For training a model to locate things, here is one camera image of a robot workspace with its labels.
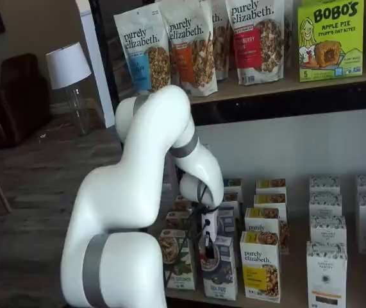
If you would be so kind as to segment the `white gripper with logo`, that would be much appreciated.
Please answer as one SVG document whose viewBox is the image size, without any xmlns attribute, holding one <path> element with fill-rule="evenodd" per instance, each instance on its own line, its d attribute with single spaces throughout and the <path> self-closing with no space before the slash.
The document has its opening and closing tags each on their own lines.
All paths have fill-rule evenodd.
<svg viewBox="0 0 366 308">
<path fill-rule="evenodd" d="M 203 244 L 204 254 L 209 255 L 210 259 L 218 257 L 218 249 L 215 242 L 218 232 L 218 210 L 208 210 L 201 214 L 201 231 L 199 243 Z"/>
</svg>

